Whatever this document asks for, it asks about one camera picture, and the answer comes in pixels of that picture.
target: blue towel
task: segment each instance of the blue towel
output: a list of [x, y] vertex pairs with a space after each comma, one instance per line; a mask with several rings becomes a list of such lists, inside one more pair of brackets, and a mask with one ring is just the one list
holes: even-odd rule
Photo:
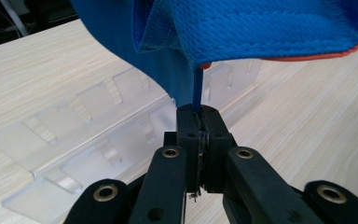
[[315, 59], [358, 47], [358, 0], [72, 0], [92, 35], [176, 100], [204, 63]]

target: orange fabric edge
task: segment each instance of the orange fabric edge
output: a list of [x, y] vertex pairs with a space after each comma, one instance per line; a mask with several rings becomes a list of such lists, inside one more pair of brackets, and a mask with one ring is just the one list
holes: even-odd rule
[[205, 70], [205, 69], [210, 68], [211, 65], [212, 65], [212, 63], [204, 63], [204, 64], [200, 65], [199, 68]]
[[265, 58], [265, 60], [279, 61], [279, 62], [299, 62], [299, 61], [309, 61], [309, 60], [318, 60], [318, 59], [329, 59], [347, 56], [350, 53], [358, 50], [358, 45], [344, 52], [339, 53], [327, 53], [327, 54], [317, 54], [309, 56], [298, 56], [298, 57], [287, 57], [287, 58]]

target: table surface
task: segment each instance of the table surface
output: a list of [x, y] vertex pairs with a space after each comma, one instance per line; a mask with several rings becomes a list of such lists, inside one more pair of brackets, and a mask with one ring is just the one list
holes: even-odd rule
[[[0, 130], [125, 66], [81, 21], [1, 45]], [[358, 196], [358, 51], [312, 62], [265, 61], [252, 88], [221, 113], [237, 143], [257, 149], [288, 184], [303, 189], [324, 179]], [[32, 182], [0, 152], [0, 223], [34, 223], [1, 205]], [[228, 223], [221, 195], [187, 201], [186, 223], [196, 222]]]

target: transparent plastic container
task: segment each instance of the transparent plastic container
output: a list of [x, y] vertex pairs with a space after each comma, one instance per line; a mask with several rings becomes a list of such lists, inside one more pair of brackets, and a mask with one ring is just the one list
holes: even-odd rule
[[[226, 106], [255, 82], [260, 60], [214, 63], [204, 72], [202, 103]], [[151, 160], [164, 132], [175, 130], [175, 105], [135, 68], [0, 131], [0, 150], [34, 182], [2, 205], [41, 223], [62, 221], [90, 184], [120, 178]]]

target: clear plastic tray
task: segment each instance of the clear plastic tray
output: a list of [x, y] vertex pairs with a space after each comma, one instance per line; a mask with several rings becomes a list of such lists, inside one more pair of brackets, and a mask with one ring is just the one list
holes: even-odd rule
[[[214, 63], [204, 72], [202, 103], [217, 109], [255, 82], [260, 60]], [[174, 101], [135, 68], [117, 72], [0, 131], [0, 150], [34, 183], [5, 208], [41, 223], [63, 220], [83, 190], [150, 161], [164, 132], [175, 130]]]

